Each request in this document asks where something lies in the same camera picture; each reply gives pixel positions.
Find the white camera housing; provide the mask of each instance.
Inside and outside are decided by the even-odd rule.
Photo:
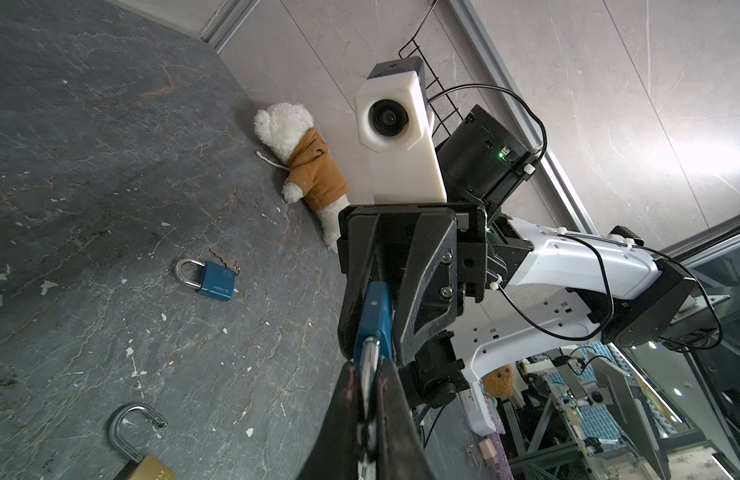
[[[372,106],[381,100],[396,101],[407,112],[407,124],[393,137],[378,133],[372,124]],[[368,78],[355,96],[355,111],[359,141],[370,149],[375,204],[447,201],[417,72]]]

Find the camera lens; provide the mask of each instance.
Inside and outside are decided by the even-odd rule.
[[[399,135],[407,125],[407,112],[393,100],[380,100],[370,108],[372,126],[384,137]]]

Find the plush toy leg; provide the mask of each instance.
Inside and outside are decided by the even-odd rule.
[[[322,230],[324,231],[325,244],[327,248],[336,253],[337,239],[341,236],[341,228],[337,224],[337,215],[349,205],[348,198],[344,195],[338,198],[333,204],[317,212],[319,221],[322,224]]]
[[[285,202],[288,204],[292,204],[303,198],[303,190],[301,190],[301,187],[298,187],[298,185],[293,183],[286,183],[284,187],[281,188],[281,194],[285,197]]]

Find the plush toy head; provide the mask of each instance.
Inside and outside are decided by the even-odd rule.
[[[281,103],[258,110],[254,123],[255,134],[286,166],[303,135],[314,127],[314,118],[303,105]]]

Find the blue padlock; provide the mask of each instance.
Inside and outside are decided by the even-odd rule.
[[[202,267],[202,270],[199,271],[199,283],[189,280],[183,275],[182,270],[185,264],[195,264]],[[176,264],[176,276],[185,285],[196,289],[196,292],[200,295],[228,302],[231,300],[231,295],[234,294],[236,274],[234,274],[234,270],[223,265],[202,262],[193,258],[183,258],[178,260]]]

